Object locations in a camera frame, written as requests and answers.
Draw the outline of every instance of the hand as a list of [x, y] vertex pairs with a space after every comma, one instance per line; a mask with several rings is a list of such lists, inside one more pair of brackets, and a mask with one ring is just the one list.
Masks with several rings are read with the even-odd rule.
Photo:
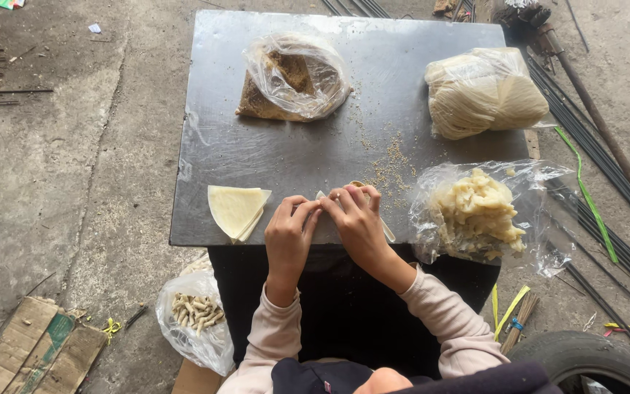
[[357, 265], [398, 293], [409, 289], [416, 271], [386, 242], [379, 214], [381, 194], [376, 188], [348, 184], [333, 189], [328, 198], [320, 197], [320, 202], [337, 224], [342, 245]]
[[267, 299], [276, 306], [285, 308], [293, 303], [295, 287], [305, 267], [313, 231], [322, 213], [319, 208], [319, 201], [308, 201], [303, 196], [286, 197], [264, 231], [269, 257]]

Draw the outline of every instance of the table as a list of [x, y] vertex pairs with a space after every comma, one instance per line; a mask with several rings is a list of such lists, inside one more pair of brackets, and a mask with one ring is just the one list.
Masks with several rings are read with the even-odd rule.
[[[355, 92], [328, 119], [310, 123], [235, 116], [244, 82], [241, 51], [257, 36], [300, 31], [324, 37], [349, 65]], [[484, 132], [459, 141], [431, 135], [425, 66], [475, 47], [505, 46], [500, 26], [427, 20], [198, 11], [181, 134], [170, 244], [229, 245], [207, 203], [209, 184], [272, 190], [245, 242], [263, 245], [281, 200], [314, 198], [352, 180], [383, 195], [381, 216], [407, 243], [407, 211], [424, 168], [528, 158], [521, 130]], [[314, 245], [339, 243], [328, 215]]]

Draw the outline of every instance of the concrete floor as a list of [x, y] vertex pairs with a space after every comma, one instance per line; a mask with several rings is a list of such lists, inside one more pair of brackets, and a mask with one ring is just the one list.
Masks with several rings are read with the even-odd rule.
[[[316, 0], [211, 2], [231, 10], [327, 14]], [[433, 1], [380, 3], [393, 15], [418, 19], [430, 19], [433, 8]], [[573, 0], [590, 54], [565, 3], [556, 3], [547, 2], [556, 31], [630, 157], [630, 2]], [[0, 107], [0, 324], [50, 273], [34, 294], [66, 308], [88, 308], [98, 326], [108, 317], [125, 321], [138, 303], [153, 307], [164, 282], [197, 255], [167, 240], [200, 8], [214, 7], [197, 0], [29, 0], [20, 10], [0, 8], [0, 46], [7, 56], [37, 46], [3, 65], [1, 87], [55, 88], [53, 94], [21, 95], [20, 106]], [[102, 35], [88, 31], [93, 22]], [[561, 70], [558, 75], [568, 87]], [[542, 158], [576, 167], [552, 130], [540, 133], [540, 149]], [[583, 178], [607, 225], [630, 243], [628, 205], [589, 159]], [[587, 237], [580, 239], [596, 250]], [[630, 300], [583, 256], [576, 261], [630, 322]], [[619, 270], [612, 272], [630, 287]], [[503, 270], [498, 281], [501, 310], [523, 284], [542, 297], [527, 335], [582, 329], [595, 311], [589, 331], [604, 331], [600, 325], [608, 317], [589, 297], [519, 269]], [[490, 310], [483, 312], [489, 322]], [[180, 362], [147, 313], [102, 352], [81, 392], [169, 393]]]

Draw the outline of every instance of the person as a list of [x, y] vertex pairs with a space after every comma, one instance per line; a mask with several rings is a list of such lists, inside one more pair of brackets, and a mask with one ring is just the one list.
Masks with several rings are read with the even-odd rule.
[[[419, 265], [407, 264], [388, 245], [381, 226], [380, 200], [381, 195], [373, 186], [354, 185], [333, 189], [327, 198], [316, 201], [303, 196], [283, 200], [265, 230], [269, 273], [252, 318], [246, 354], [237, 371], [223, 383], [220, 394], [377, 394], [430, 383], [431, 379], [424, 376], [408, 378], [390, 368], [372, 371], [346, 360], [304, 364], [296, 361], [301, 349], [300, 293], [296, 286], [323, 211], [335, 222], [342, 245], [354, 262], [395, 291], [407, 303], [409, 312], [437, 337], [441, 343], [439, 371], [443, 379], [469, 376], [510, 362], [500, 352], [500, 344], [494, 341], [488, 324], [457, 293], [448, 290], [435, 276], [424, 273]], [[520, 375], [532, 376], [531, 381], [540, 376], [537, 388], [547, 384], [538, 365], [509, 374], [517, 379]], [[514, 385], [515, 389], [528, 384], [526, 377], [521, 379], [523, 382]]]

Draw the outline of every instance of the finger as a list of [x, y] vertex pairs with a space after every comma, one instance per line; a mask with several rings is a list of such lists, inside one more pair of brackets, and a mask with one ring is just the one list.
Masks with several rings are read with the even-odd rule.
[[295, 213], [293, 213], [293, 220], [295, 220], [296, 223], [302, 225], [308, 214], [312, 212], [312, 210], [314, 210], [315, 208], [319, 208], [320, 205], [320, 202], [317, 200], [303, 202], [298, 206], [298, 209], [295, 210]]
[[366, 196], [363, 195], [360, 187], [357, 187], [353, 184], [346, 184], [345, 189], [351, 195], [351, 198], [354, 200], [355, 204], [359, 209], [366, 208]]
[[321, 213], [322, 208], [317, 208], [313, 211], [312, 215], [308, 218], [308, 222], [305, 224], [305, 228], [303, 228], [303, 237], [305, 237], [308, 243], [313, 239], [313, 233], [315, 232], [315, 227], [317, 227], [317, 219], [320, 217]]
[[276, 213], [279, 214], [279, 218], [283, 217], [288, 219], [291, 217], [291, 213], [293, 212], [293, 205], [301, 204], [303, 202], [308, 202], [308, 199], [303, 196], [286, 197], [276, 209]]
[[376, 190], [375, 187], [371, 186], [370, 184], [363, 186], [361, 188], [361, 191], [371, 197], [371, 200], [368, 202], [368, 206], [373, 212], [378, 213], [378, 210], [381, 207], [381, 194]]
[[330, 214], [332, 220], [335, 221], [337, 226], [345, 220], [345, 211], [343, 211], [336, 202], [329, 198], [320, 197], [320, 203], [322, 204], [322, 209], [326, 210], [327, 213]]
[[338, 189], [332, 189], [329, 198], [330, 200], [338, 198], [339, 203], [342, 204], [342, 209], [345, 210], [346, 213], [350, 213], [353, 209], [358, 209], [356, 202], [354, 202], [354, 199], [351, 198], [351, 194], [341, 187]]

